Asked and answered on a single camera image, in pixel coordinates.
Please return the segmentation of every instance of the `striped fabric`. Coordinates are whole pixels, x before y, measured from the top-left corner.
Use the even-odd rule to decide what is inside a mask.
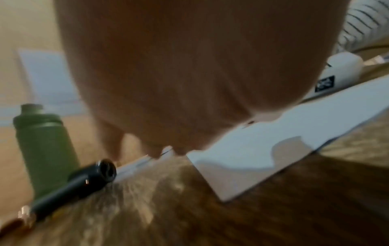
[[[389,0],[353,0],[333,53],[353,51],[389,36]]]

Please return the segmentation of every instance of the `table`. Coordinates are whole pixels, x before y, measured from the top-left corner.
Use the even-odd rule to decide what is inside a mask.
[[[389,245],[388,164],[389,110],[231,202],[172,157],[0,245]]]

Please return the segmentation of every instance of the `qr code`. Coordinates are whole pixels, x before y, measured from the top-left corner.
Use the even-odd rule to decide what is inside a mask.
[[[319,80],[315,87],[315,92],[320,92],[322,90],[327,90],[335,86],[335,76],[331,76],[325,79]]]

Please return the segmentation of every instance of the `bottle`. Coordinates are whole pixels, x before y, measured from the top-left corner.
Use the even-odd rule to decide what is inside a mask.
[[[79,161],[62,120],[39,104],[24,104],[13,119],[16,138],[38,199],[67,183]]]

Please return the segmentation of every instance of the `beige wall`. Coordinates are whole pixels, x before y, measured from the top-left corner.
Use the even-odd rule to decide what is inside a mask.
[[[31,98],[18,48],[61,50],[52,0],[0,0],[0,106]]]

